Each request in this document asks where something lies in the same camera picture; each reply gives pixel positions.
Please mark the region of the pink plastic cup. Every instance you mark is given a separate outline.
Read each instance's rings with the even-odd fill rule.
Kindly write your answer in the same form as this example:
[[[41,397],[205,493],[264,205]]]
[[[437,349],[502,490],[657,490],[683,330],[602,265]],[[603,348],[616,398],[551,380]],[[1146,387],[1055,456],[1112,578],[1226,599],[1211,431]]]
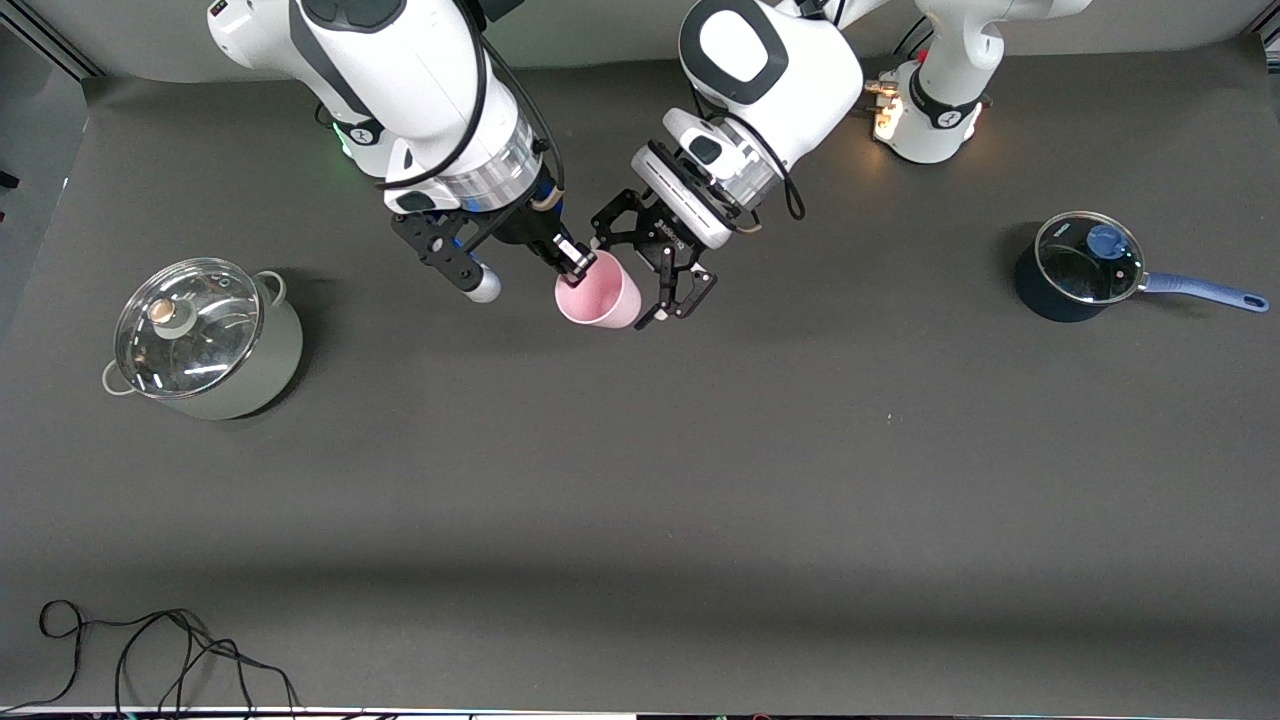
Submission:
[[[577,284],[559,278],[554,288],[561,314],[579,325],[605,329],[631,327],[643,313],[643,297],[632,277],[612,254],[596,250],[595,260]]]

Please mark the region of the dark grey table mat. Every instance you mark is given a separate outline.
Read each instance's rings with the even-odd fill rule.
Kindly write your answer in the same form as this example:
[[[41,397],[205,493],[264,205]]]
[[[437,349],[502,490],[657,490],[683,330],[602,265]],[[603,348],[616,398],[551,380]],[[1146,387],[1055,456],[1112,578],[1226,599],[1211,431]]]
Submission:
[[[686,322],[419,264],[291,82],[99,81],[0,341],[0,707],[42,603],[198,614],[314,706],[1280,717],[1280,122],[1254,38],[1015,56],[952,161],[847,119]],[[1014,268],[1065,211],[1248,313],[1078,323]],[[161,269],[288,286],[230,420],[101,383]]]

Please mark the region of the glass lid with metal knob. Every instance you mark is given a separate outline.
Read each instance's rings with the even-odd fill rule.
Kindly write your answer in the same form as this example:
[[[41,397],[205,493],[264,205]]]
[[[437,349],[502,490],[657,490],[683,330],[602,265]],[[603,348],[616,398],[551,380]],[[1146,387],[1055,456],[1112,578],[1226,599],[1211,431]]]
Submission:
[[[114,366],[136,392],[186,398],[227,379],[259,336],[262,300],[253,278],[218,258],[161,269],[125,302]]]

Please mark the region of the dark blue saucepan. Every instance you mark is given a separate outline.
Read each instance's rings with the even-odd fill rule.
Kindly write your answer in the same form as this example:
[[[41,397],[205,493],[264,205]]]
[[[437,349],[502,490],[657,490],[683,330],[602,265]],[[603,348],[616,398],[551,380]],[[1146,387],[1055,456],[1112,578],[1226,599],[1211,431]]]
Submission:
[[[1073,301],[1053,290],[1047,279],[1041,274],[1041,270],[1036,265],[1036,260],[1033,258],[1034,242],[1036,240],[1023,251],[1015,264],[1012,274],[1015,291],[1027,307],[1029,307],[1033,313],[1050,319],[1051,322],[1085,322],[1100,315],[1105,309],[1119,305],[1142,293],[1185,295],[1221,304],[1224,306],[1240,309],[1248,313],[1266,313],[1270,309],[1268,300],[1257,293],[1245,292],[1239,288],[1189,275],[1152,272],[1148,268],[1148,263],[1142,249],[1140,251],[1146,261],[1146,282],[1135,293],[1115,304],[1082,304]]]

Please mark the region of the glass lid with blue knob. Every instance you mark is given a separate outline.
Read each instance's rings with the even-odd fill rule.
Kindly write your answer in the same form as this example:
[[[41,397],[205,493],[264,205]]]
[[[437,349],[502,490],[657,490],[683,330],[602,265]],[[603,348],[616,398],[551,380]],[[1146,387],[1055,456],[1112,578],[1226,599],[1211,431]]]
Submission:
[[[1115,304],[1146,282],[1146,261],[1133,233],[1096,211],[1048,219],[1037,233],[1033,258],[1053,290],[1087,305]]]

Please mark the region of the grey-green cooking pot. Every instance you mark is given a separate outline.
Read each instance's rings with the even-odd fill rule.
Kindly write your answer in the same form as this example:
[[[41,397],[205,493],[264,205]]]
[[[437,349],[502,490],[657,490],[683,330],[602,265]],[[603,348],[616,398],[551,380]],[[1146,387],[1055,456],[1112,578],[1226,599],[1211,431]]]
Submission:
[[[113,357],[101,374],[105,392],[114,397],[140,395],[184,415],[211,421],[247,416],[269,405],[291,383],[300,365],[305,338],[300,318],[288,301],[283,275],[273,270],[248,274],[262,300],[259,336],[247,357],[236,365],[227,379],[186,398],[151,398],[133,391],[122,379]]]

